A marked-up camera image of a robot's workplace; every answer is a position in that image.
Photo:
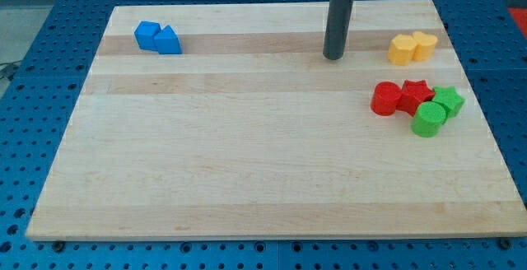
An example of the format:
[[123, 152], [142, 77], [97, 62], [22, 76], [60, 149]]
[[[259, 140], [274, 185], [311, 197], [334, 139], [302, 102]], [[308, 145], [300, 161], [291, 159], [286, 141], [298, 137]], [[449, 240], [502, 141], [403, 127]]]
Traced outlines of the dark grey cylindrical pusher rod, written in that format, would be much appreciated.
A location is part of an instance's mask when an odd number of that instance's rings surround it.
[[329, 60], [343, 57], [354, 0], [329, 0], [323, 55]]

